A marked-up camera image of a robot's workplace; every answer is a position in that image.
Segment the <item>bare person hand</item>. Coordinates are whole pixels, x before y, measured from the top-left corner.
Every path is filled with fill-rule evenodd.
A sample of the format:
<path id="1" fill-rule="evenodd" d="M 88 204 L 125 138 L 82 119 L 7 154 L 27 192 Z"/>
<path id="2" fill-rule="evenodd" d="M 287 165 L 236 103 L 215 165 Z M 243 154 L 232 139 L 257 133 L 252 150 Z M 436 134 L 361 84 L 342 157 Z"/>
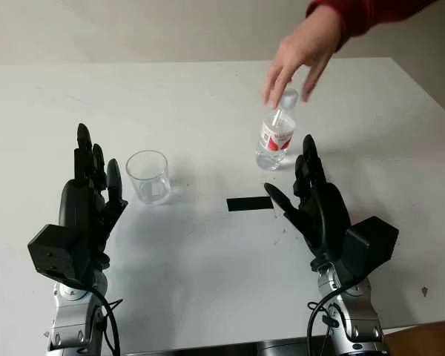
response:
<path id="1" fill-rule="evenodd" d="M 306 102 L 337 49 L 341 34 L 338 13 L 328 5 L 316 7 L 281 41 L 263 85 L 263 103 L 277 107 L 287 84 L 303 65 L 309 67 L 301 88 L 301 99 Z"/>

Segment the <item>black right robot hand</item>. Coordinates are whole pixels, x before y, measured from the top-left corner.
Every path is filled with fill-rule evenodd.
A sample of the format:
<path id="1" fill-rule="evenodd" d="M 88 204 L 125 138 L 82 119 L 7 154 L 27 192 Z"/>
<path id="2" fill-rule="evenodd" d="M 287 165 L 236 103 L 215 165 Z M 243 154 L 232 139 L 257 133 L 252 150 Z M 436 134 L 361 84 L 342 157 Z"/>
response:
<path id="1" fill-rule="evenodd" d="M 294 207 L 290 199 L 271 183 L 266 182 L 264 189 L 303 235 L 314 255 L 310 262 L 312 271 L 340 259 L 343 239 L 351 221 L 340 191 L 326 179 L 311 135 L 303 139 L 303 152 L 295 162 L 293 191 L 300 204 Z"/>

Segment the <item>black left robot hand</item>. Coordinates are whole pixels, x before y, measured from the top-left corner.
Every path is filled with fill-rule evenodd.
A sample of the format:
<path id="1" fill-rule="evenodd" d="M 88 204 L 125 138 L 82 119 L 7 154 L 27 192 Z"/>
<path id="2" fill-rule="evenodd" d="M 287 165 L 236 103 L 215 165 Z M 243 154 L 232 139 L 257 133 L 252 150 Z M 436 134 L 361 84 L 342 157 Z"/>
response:
<path id="1" fill-rule="evenodd" d="M 83 283 L 95 270 L 110 265 L 105 246 L 128 202 L 122 198 L 118 162 L 105 163 L 102 148 L 91 142 L 87 126 L 77 128 L 74 178 L 62 191 L 59 225 L 70 232 L 65 256 L 70 259 L 67 277 Z"/>

